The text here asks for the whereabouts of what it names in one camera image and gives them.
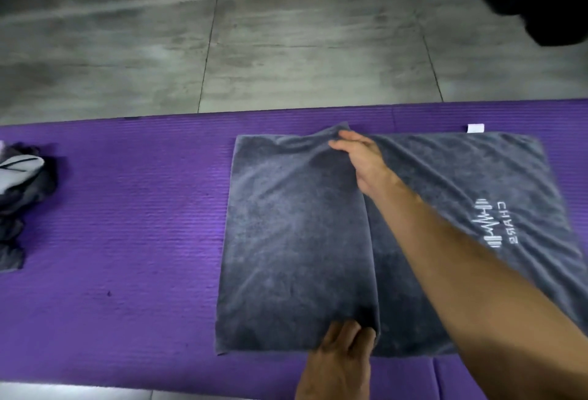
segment forearm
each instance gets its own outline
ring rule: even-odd
[[[553,376],[554,362],[565,374],[586,373],[586,337],[525,278],[450,225],[393,176],[383,179],[373,199],[487,395],[501,388],[494,383],[494,377],[504,377],[501,371],[519,371],[521,383],[548,376],[542,374],[544,370]],[[565,383],[568,392],[570,382]]]

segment concrete floor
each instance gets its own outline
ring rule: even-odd
[[[0,124],[588,96],[588,43],[540,48],[482,0],[0,0]],[[188,400],[0,383],[5,400]]]

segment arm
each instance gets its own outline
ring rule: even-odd
[[[359,188],[376,203],[488,398],[588,398],[588,339],[576,325],[404,185],[372,140],[340,136],[329,144],[349,153]]]

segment white tag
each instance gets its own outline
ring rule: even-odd
[[[480,132],[484,132],[484,125],[483,124],[467,125],[467,133],[468,134],[479,134]]]

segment hand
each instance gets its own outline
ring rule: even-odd
[[[349,154],[361,192],[373,199],[378,189],[387,182],[400,182],[384,163],[382,153],[373,140],[352,130],[340,130],[339,136],[341,139],[329,141],[329,146]]]
[[[312,351],[296,389],[296,400],[369,400],[369,356],[376,340],[371,327],[355,321],[331,323]]]

